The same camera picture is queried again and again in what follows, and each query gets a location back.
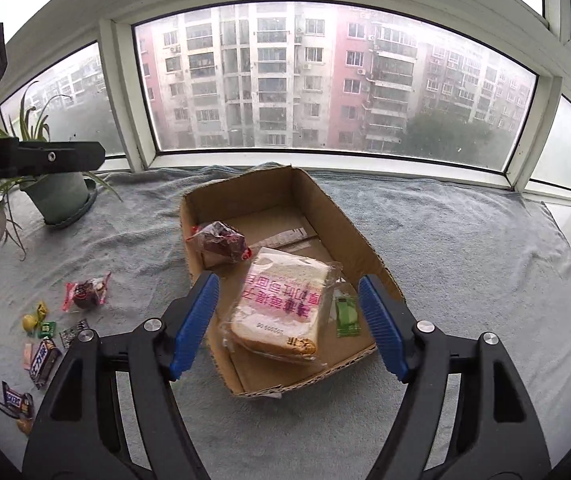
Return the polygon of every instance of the blue gripper pad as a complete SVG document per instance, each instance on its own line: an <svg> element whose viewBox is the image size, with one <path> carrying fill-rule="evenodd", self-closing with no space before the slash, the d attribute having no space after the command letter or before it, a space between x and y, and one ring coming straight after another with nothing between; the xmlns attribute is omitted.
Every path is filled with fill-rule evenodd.
<svg viewBox="0 0 571 480"><path fill-rule="evenodd" d="M219 301L219 277L211 274L200 293L192 303L174 345L174 360L169 367L174 380L192 367L196 352L210 324L214 309Z"/></svg>
<svg viewBox="0 0 571 480"><path fill-rule="evenodd" d="M403 381L408 375L408 363L401 332L368 276L359 280L358 288L359 304L383 363L390 373L395 374L399 381Z"/></svg>

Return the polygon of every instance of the cardboard box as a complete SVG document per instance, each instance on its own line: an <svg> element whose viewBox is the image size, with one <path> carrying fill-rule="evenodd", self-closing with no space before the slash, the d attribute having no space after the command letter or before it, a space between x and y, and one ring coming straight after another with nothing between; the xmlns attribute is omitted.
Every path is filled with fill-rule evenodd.
<svg viewBox="0 0 571 480"><path fill-rule="evenodd" d="M343 276L352 294L364 274L376 274L393 298L405 301L390 271L374 249L339 207L303 170L284 167L245 173L199 187L184 196L181 222L184 239L192 227L221 220L257 247L268 240L278 248L321 261L343 264ZM200 253L186 246L192 282L205 270ZM321 357L327 368L291 364L235 347L230 352L222 341L220 324L240 295L249 262L212 268L220 277L219 304L206 338L225 384L239 397L278 394L312 384L357 362L376 349L363 314L357 337L337 337L333 319L320 338Z"/></svg>

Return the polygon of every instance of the metal bolt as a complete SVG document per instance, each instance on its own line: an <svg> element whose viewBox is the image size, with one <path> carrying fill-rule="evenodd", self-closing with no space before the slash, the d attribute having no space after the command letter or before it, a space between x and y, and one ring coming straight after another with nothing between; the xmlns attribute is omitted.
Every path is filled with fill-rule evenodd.
<svg viewBox="0 0 571 480"><path fill-rule="evenodd" d="M92 341L93 337L94 337L94 330L90 328L86 328L85 330L82 330L80 334L78 334L78 340L81 341L82 343L87 343L88 341Z"/></svg>
<svg viewBox="0 0 571 480"><path fill-rule="evenodd" d="M160 319L153 317L152 319L149 319L145 322L143 328L148 332L156 332L156 330L160 329L162 325L163 323Z"/></svg>
<svg viewBox="0 0 571 480"><path fill-rule="evenodd" d="M421 332L425 332L426 334L429 334L430 332L434 332L435 331L435 324L430 322L430 321L419 321L417 323L417 328L419 330L421 330Z"/></svg>
<svg viewBox="0 0 571 480"><path fill-rule="evenodd" d="M491 332L483 334L483 341L489 345L496 345L499 342L499 336Z"/></svg>

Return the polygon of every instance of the plant pot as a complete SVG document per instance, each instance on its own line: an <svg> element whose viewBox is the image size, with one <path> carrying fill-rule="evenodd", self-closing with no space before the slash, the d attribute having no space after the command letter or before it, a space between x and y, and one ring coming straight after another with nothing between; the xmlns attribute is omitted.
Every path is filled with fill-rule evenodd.
<svg viewBox="0 0 571 480"><path fill-rule="evenodd" d="M45 175L37 181L22 183L20 188L48 225L69 225L89 210L86 205L90 202L90 191L79 172Z"/></svg>

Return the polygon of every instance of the red wrapped snack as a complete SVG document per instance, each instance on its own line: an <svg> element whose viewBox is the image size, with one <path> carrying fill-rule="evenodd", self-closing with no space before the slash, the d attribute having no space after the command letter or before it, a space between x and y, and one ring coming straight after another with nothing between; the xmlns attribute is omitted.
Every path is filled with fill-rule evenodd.
<svg viewBox="0 0 571 480"><path fill-rule="evenodd" d="M110 275L111 272L108 272L105 278L94 278L82 283L66 283L62 311L67 312L72 303L82 310L105 304Z"/></svg>
<svg viewBox="0 0 571 480"><path fill-rule="evenodd" d="M223 222L195 226L186 242L203 253L206 266L238 264L252 257L245 236Z"/></svg>

